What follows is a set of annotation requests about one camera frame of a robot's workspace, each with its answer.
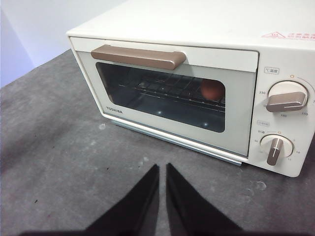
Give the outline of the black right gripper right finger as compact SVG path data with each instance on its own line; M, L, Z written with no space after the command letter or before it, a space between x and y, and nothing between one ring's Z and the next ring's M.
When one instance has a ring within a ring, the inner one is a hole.
M308 236L306 232L246 231L219 211L171 164L166 165L166 201L173 236Z

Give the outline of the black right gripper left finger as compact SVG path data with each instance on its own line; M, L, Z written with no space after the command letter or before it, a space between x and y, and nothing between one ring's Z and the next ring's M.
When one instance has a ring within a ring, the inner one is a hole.
M153 235L158 214L159 166L154 164L134 187L86 229L26 231L21 236L140 236Z

